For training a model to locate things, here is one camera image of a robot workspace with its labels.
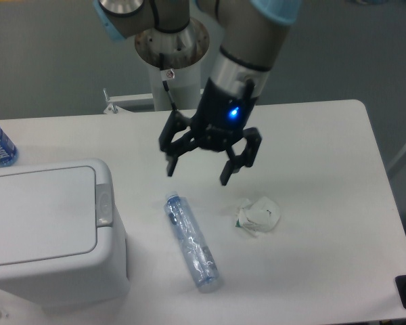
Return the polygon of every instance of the bottle cap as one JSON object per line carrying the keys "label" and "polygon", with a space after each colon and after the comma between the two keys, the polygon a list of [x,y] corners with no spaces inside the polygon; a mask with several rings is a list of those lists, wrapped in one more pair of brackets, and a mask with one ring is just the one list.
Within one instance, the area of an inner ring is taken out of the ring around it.
{"label": "bottle cap", "polygon": [[176,197],[176,196],[179,196],[176,191],[169,192],[169,193],[166,194],[165,200],[168,201],[168,200],[170,200],[171,198],[174,198],[174,197]]}

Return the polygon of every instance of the black cable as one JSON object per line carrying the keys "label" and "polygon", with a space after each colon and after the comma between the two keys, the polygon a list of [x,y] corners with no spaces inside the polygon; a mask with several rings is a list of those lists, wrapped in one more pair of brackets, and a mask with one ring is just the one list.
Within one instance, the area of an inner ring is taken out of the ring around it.
{"label": "black cable", "polygon": [[[160,71],[164,70],[164,61],[165,61],[165,56],[163,53],[160,53]],[[173,99],[173,95],[170,91],[170,87],[168,86],[167,80],[162,81],[162,86],[164,87],[164,90],[167,92],[168,99],[170,100],[171,110],[177,110],[177,106]]]}

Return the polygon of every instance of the silver metal part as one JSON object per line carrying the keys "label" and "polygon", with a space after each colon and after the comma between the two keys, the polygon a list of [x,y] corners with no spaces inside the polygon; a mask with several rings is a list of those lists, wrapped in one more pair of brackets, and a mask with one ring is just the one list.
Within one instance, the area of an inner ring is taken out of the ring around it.
{"label": "silver metal part", "polygon": [[252,98],[255,98],[261,94],[268,76],[269,72],[246,68],[219,54],[212,68],[210,79],[215,85],[235,98],[242,97],[245,82],[252,79],[256,85],[252,92]]}
{"label": "silver metal part", "polygon": [[96,195],[96,227],[111,227],[113,224],[114,200],[110,184],[98,184]]}
{"label": "silver metal part", "polygon": [[138,10],[143,0],[99,0],[99,3],[113,14],[127,15]]}
{"label": "silver metal part", "polygon": [[186,68],[200,60],[209,48],[209,33],[201,22],[191,18],[186,28],[176,33],[163,33],[155,28],[135,35],[135,49],[148,64],[164,69]]}
{"label": "silver metal part", "polygon": [[116,104],[114,102],[110,103],[110,96],[107,94],[107,89],[104,88],[104,96],[106,98],[106,103],[109,104],[109,110],[111,110],[114,114],[118,112]]}
{"label": "silver metal part", "polygon": [[161,70],[161,80],[169,81],[175,78],[175,71],[173,69]]}

